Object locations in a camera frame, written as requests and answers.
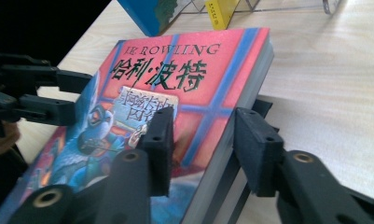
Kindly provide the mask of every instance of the black clamp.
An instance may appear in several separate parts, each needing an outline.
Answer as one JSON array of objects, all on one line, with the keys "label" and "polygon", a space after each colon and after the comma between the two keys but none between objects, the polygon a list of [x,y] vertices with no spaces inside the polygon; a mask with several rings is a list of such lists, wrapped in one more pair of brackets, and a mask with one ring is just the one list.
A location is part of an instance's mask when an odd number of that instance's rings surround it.
[{"label": "black clamp", "polygon": [[311,153],[285,151],[256,112],[236,109],[234,148],[251,193],[274,197],[283,223],[374,223],[374,200],[344,188]]},{"label": "black clamp", "polygon": [[91,76],[60,70],[46,60],[29,56],[0,54],[0,137],[2,120],[67,126],[75,123],[74,102],[37,96],[41,86],[58,86],[60,91],[81,93]]}]

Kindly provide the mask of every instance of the harry potter book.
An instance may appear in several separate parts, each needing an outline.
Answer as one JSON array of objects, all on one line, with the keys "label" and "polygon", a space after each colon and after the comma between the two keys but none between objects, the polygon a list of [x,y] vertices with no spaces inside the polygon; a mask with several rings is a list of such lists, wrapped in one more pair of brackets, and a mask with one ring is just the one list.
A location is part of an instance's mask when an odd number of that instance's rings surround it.
[{"label": "harry potter book", "polygon": [[172,180],[168,197],[151,198],[152,222],[201,223],[232,152],[232,111],[252,107],[272,58],[266,28],[119,41],[77,100],[76,124],[53,134],[0,209],[0,223],[37,189],[78,192],[107,176],[167,106]]}]

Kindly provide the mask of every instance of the book spine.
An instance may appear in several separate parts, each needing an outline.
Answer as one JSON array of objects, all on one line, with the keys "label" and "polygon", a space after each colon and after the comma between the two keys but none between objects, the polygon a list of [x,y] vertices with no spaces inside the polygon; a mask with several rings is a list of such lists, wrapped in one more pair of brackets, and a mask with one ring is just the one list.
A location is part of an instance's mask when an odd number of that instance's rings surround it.
[{"label": "book spine", "polygon": [[229,21],[225,22],[221,12],[221,7],[218,0],[207,0],[204,2],[210,16],[211,23],[215,30],[225,30],[228,27]]}]

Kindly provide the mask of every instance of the blue book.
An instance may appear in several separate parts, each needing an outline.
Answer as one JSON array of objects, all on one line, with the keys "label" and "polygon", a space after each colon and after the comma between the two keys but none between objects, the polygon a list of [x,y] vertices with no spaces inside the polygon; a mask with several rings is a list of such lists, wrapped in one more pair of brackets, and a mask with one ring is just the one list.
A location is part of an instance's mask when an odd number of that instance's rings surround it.
[{"label": "blue book", "polygon": [[159,35],[190,0],[118,0],[147,36]]}]

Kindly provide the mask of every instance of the book cover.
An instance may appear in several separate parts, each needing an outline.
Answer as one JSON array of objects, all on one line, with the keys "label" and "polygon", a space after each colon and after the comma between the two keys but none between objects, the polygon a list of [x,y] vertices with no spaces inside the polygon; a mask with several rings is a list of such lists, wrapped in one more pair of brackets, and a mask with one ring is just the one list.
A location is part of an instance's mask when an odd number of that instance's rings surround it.
[{"label": "book cover", "polygon": [[239,2],[240,0],[206,0],[204,2],[215,30],[228,28],[230,19]]},{"label": "book cover", "polygon": [[155,111],[174,109],[168,197],[151,198],[153,223],[199,223],[231,154],[232,111],[251,108],[273,52],[269,29],[120,40],[76,101],[76,124],[60,127],[0,209],[0,223],[35,190],[75,192],[132,150]]},{"label": "book cover", "polygon": [[141,31],[159,35],[191,0],[118,0]]}]

